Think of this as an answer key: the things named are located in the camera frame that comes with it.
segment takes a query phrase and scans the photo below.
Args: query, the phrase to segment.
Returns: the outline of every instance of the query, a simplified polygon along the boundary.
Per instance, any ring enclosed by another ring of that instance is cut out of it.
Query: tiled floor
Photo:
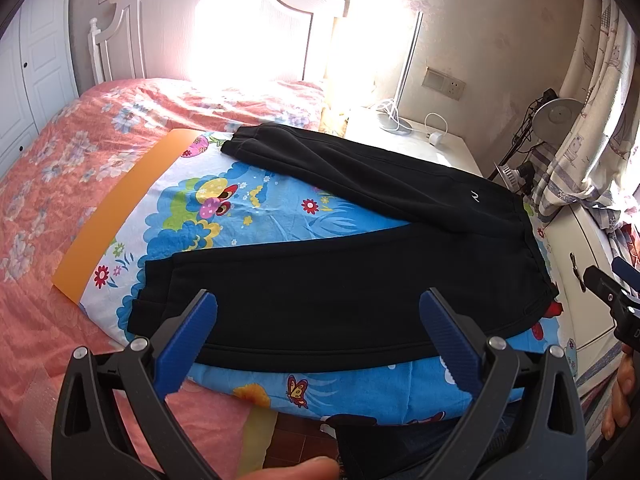
[[[337,442],[320,431],[319,420],[278,414],[264,467],[296,465],[315,456],[338,457]]]

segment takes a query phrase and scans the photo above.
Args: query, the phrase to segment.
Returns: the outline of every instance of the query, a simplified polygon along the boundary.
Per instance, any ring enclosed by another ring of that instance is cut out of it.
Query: drawer handle
[[[574,267],[575,277],[578,278],[578,281],[580,282],[580,289],[583,292],[586,292],[587,286],[584,284],[584,281],[582,280],[582,276],[580,275],[580,271],[578,270],[578,265],[576,265],[575,263],[575,254],[569,253],[569,257],[571,258],[571,264]]]

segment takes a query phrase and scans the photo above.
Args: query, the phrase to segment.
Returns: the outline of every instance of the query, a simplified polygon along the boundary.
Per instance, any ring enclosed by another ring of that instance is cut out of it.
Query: wall socket
[[[431,88],[436,92],[440,92],[458,101],[465,89],[466,83],[439,70],[427,67],[427,73],[424,76],[422,86]]]

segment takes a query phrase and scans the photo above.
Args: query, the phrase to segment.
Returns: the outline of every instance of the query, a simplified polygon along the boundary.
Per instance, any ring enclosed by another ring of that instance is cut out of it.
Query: white cable
[[[400,121],[398,121],[396,119],[396,117],[398,117],[398,118],[400,117],[400,114],[398,113],[398,106],[396,105],[396,102],[393,99],[382,99],[382,101],[378,101],[377,103],[372,104],[369,107],[369,109],[370,110],[375,110],[377,112],[384,112],[385,114],[387,114],[391,118],[391,120],[393,122],[396,123],[396,127],[393,130],[388,130],[388,132],[393,133],[393,132],[398,131],[400,126],[405,127],[402,124],[400,124]],[[435,115],[435,116],[437,116],[437,117],[442,119],[442,121],[444,122],[444,127],[445,127],[444,133],[448,134],[449,133],[449,123],[447,123],[447,120],[443,116],[441,116],[440,114],[437,114],[436,112],[429,112],[425,116],[424,121],[422,122],[422,124],[424,124],[424,127],[428,128],[427,119],[429,118],[430,115]],[[416,130],[415,128],[411,128],[411,127],[409,127],[409,130],[411,130],[412,132],[419,132],[421,134],[426,134],[427,137],[429,137],[431,135],[431,133],[429,133],[429,132],[424,132],[422,130]]]
[[[428,128],[428,126],[427,126],[427,118],[428,118],[430,115],[435,115],[435,116],[437,116],[437,117],[439,117],[439,118],[441,118],[441,119],[442,119],[442,121],[444,122],[444,132],[445,132],[446,134],[448,134],[448,133],[449,133],[449,123],[447,123],[447,120],[446,120],[443,116],[441,116],[440,114],[437,114],[436,112],[429,112],[429,113],[427,114],[427,116],[424,118],[424,127],[425,127],[425,128]]]

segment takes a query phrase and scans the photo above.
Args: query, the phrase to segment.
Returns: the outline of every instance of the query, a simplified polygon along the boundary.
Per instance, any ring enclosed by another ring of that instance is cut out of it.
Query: curtain
[[[637,77],[632,85],[635,59],[636,37],[616,3],[584,0],[574,56],[559,93],[585,101],[584,108],[556,152],[548,145],[532,152],[538,170],[532,199],[543,222],[563,205],[580,202],[611,232],[637,206],[632,194],[638,183],[629,186],[640,172],[626,176],[640,118]]]

